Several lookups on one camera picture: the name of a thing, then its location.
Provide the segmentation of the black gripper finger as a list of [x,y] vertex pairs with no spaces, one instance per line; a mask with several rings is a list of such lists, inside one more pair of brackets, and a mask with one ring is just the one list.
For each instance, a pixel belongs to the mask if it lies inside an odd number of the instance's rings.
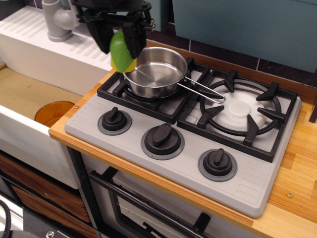
[[124,23],[122,31],[132,59],[136,59],[146,46],[146,32],[141,25]]
[[110,52],[110,42],[114,36],[113,29],[102,21],[88,22],[89,32],[102,52]]

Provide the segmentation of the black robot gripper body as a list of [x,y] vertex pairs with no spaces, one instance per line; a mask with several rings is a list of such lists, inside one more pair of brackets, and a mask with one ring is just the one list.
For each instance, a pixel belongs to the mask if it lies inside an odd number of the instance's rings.
[[77,17],[85,23],[101,23],[108,27],[129,24],[147,31],[155,28],[151,4],[145,0],[72,0]]

